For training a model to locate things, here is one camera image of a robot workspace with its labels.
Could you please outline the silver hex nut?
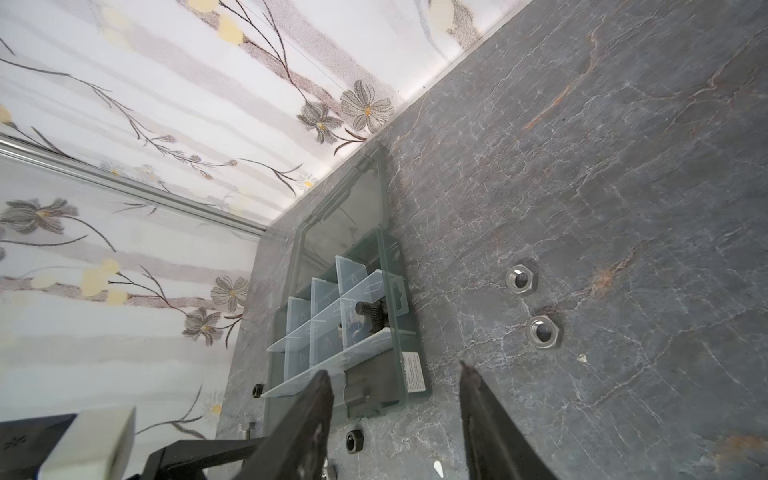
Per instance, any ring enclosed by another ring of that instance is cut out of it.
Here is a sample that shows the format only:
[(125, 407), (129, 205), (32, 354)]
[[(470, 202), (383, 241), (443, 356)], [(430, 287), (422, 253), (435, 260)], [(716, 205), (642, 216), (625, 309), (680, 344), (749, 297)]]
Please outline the silver hex nut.
[(528, 295), (536, 290), (538, 275), (524, 264), (510, 268), (506, 276), (508, 289), (515, 295)]
[(536, 349), (552, 349), (559, 345), (561, 330), (548, 315), (531, 317), (525, 327), (529, 343)]

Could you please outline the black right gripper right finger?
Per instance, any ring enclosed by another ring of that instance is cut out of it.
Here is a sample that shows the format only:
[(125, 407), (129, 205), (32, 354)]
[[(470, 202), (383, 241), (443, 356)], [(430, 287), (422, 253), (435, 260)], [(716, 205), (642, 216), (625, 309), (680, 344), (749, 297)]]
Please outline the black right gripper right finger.
[(480, 373), (461, 364), (459, 399), (470, 479), (553, 479)]

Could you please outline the black bolts in box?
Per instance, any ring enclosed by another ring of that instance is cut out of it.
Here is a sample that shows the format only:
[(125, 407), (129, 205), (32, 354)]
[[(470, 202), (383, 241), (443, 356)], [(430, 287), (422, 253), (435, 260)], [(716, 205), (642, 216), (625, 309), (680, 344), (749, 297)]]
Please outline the black bolts in box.
[(372, 303), (357, 302), (355, 312), (371, 323), (370, 334), (375, 334), (390, 326), (388, 307), (384, 299)]

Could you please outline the aluminium corner frame post left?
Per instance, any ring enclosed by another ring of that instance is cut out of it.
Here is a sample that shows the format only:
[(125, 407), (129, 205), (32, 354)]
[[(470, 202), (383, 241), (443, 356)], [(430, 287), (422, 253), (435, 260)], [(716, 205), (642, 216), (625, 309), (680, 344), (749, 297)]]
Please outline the aluminium corner frame post left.
[(18, 163), (50, 171), (92, 186), (133, 197), (139, 201), (164, 207), (187, 216), (262, 236), (267, 227), (242, 217), (217, 210), (179, 195), (163, 192), (138, 181), (125, 179), (79, 160), (50, 152), (29, 142), (1, 134), (1, 155)]

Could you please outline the green compartment organizer box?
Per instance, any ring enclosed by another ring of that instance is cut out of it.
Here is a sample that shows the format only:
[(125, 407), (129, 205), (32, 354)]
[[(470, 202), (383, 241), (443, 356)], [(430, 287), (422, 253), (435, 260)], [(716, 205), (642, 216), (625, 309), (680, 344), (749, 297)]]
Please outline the green compartment organizer box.
[[(391, 234), (386, 167), (376, 144), (298, 226), (262, 395), (274, 430), (319, 371), (332, 422), (383, 416), (426, 400), (431, 386), (399, 241)], [(370, 334), (357, 302), (384, 299), (390, 326)]]

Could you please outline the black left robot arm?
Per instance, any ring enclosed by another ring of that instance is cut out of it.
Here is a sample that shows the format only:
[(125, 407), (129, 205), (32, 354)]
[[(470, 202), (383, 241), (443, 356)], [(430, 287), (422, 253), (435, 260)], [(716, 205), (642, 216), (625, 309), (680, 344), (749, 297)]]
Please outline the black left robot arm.
[[(141, 479), (202, 479), (208, 468), (239, 462), (239, 479), (319, 479), (327, 458), (334, 395), (317, 372), (267, 437), (180, 440), (150, 454)], [(134, 408), (5, 421), (4, 479), (121, 479), (133, 450)]]

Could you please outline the silver hex nut far right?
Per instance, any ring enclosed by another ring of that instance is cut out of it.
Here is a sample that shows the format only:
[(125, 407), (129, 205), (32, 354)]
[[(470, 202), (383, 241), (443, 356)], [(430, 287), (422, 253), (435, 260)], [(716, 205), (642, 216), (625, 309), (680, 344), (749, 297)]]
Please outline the silver hex nut far right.
[(508, 289), (515, 295), (528, 295), (536, 290), (538, 275), (524, 264), (510, 268), (506, 276)]

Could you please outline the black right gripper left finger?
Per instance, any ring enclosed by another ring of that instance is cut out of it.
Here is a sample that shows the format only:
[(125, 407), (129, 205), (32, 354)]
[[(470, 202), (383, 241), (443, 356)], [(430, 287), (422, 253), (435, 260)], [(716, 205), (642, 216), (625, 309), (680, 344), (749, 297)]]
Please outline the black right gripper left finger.
[(236, 477), (320, 479), (327, 458), (333, 402), (330, 376), (321, 370)]

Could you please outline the silver hex nut near right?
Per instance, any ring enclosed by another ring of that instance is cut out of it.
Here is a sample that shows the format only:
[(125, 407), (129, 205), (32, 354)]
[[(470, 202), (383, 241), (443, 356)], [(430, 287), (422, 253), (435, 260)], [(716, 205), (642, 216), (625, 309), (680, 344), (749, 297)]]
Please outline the silver hex nut near right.
[(525, 327), (529, 343), (536, 349), (552, 349), (559, 345), (561, 330), (548, 315), (531, 317)]

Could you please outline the black small nut centre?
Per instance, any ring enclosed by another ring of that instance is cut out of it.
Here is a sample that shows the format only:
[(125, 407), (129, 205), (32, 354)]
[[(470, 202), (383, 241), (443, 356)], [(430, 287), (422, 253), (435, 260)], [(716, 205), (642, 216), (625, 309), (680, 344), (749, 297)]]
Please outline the black small nut centre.
[(364, 448), (363, 432), (360, 429), (350, 430), (346, 434), (345, 447), (350, 455), (361, 452)]

